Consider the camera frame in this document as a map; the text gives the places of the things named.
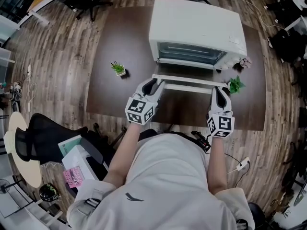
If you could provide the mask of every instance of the shirt logo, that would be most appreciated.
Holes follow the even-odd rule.
[[[132,197],[129,193],[126,193],[125,195],[128,197],[127,199],[130,200],[130,201],[138,201],[138,202],[144,201],[144,200]]]

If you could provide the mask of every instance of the person's right arm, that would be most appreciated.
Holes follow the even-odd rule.
[[[207,171],[209,192],[216,193],[227,189],[226,162],[224,154],[223,139],[212,138],[212,146]]]

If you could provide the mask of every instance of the power socket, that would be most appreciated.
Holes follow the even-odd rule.
[[[237,171],[242,170],[242,169],[243,169],[245,166],[247,166],[247,164],[249,164],[249,163],[250,163],[249,157],[244,158],[244,159],[241,161],[241,163],[238,164],[238,165],[236,166],[236,170],[237,170]]]

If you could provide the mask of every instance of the brown table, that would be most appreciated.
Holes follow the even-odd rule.
[[[152,7],[118,8],[109,12],[94,60],[87,112],[125,117],[128,98],[139,83],[157,71],[148,42],[151,15]],[[235,129],[263,130],[266,86],[262,49],[258,31],[246,25],[243,30],[252,68],[241,73],[233,69],[218,73],[191,67],[188,77],[195,75],[205,80],[228,82],[240,75],[246,87],[231,96]],[[111,61],[123,64],[129,76],[117,77],[111,69]],[[158,71],[167,74],[170,67],[160,66]],[[175,75],[186,77],[185,68],[176,66]],[[165,90],[153,121],[205,127],[209,101],[208,94]]]

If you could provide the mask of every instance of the black cable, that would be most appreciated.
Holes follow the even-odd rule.
[[[249,169],[250,169],[250,162],[248,161],[248,170],[241,176],[240,180],[236,183],[236,186],[238,186],[239,182],[242,180],[242,177],[249,171]]]
[[[241,162],[240,162],[238,159],[234,158],[233,156],[231,156],[231,155],[229,155],[229,154],[227,154],[227,153],[225,153],[225,155],[227,155],[227,156],[233,158],[234,160],[236,160],[236,161],[242,166]]]

